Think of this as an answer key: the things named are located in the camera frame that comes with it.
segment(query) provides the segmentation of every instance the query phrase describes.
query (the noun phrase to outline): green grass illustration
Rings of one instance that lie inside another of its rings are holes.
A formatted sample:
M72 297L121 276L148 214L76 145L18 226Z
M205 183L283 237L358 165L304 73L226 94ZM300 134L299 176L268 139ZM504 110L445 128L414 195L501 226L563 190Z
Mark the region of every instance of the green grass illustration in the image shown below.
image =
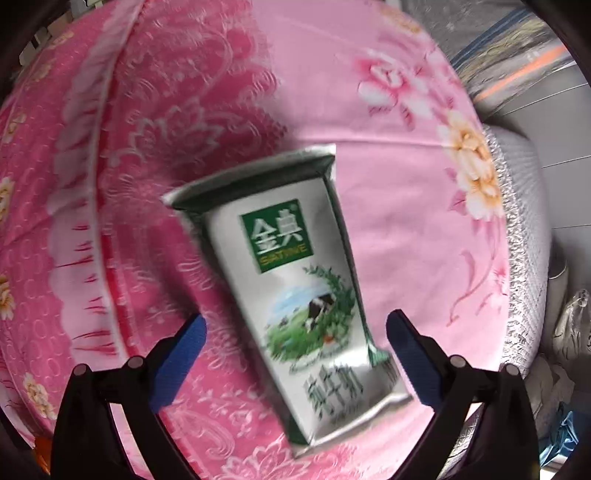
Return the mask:
M273 325L267 330L267 348L271 358L286 362L296 361L321 349L325 344L337 342L341 347L349 343L349 331L355 307L353 288L347 287L340 275L321 267L304 268L307 274L322 278L334 295L335 302L316 318L316 327L306 329L308 305L302 305L286 325Z

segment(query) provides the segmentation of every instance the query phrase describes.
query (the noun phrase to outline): orange stripe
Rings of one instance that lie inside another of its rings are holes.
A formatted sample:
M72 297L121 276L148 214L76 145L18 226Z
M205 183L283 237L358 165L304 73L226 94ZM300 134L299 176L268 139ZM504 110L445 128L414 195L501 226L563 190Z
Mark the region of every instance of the orange stripe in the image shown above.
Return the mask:
M520 77L524 77L525 75L528 75L528 74L536 71L537 69L540 69L540 68L548 65L552 61L559 58L566 51L567 50L564 45L559 45L557 47L551 48L549 51L542 54L540 57L536 58L534 61L528 63L525 67L520 68L515 73L509 75L507 78L499 80L491 87L488 87L487 89L483 90L481 93L476 95L476 97L474 98L474 103L480 102L481 100L484 100L486 97L492 95L493 93L498 92L499 90L506 87L514 80L517 80Z

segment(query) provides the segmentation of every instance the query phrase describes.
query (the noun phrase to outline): bed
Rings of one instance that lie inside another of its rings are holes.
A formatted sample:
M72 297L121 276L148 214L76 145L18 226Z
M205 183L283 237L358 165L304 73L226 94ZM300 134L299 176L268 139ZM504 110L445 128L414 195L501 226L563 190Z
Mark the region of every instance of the bed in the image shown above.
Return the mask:
M549 248L535 155L484 130L432 39L382 3L119 0L36 58L0 127L0 400L29 442L51 434L76 364L119 367L198 309L206 346L160 417L202 478L396 471L431 416L416 401L327 452L292 456L228 289L160 201L306 145L337 145L378 346L402 308L476 367L525 373L535 355Z

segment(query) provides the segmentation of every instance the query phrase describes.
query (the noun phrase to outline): blue cloth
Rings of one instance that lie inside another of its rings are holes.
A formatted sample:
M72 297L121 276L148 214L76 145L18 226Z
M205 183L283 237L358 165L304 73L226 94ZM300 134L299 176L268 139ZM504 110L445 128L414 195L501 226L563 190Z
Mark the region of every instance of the blue cloth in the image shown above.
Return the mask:
M579 436L591 425L591 417L560 403L547 437L540 439L540 465L550 463L557 455L568 457L579 444Z

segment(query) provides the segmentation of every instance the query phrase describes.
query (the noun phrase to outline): blue gripper pad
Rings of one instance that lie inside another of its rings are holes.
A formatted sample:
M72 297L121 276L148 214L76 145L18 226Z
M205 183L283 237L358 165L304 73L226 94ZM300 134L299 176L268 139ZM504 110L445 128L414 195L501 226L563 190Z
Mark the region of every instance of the blue gripper pad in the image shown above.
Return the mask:
M394 310L386 320L386 335L419 401L437 412L443 405L442 378L420 343L420 336L402 311Z
M150 409L154 413L158 413L162 407L173 402L178 389L181 388L185 377L205 345L206 336L205 319L198 315L154 376L154 389L150 397Z

